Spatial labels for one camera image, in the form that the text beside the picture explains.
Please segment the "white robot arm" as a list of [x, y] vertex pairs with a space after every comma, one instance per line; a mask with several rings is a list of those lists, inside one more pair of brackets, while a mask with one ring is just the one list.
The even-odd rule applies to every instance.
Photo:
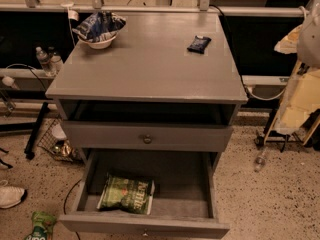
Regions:
[[306, 65], [320, 67], [320, 0], [313, 0], [297, 42], [297, 56]]

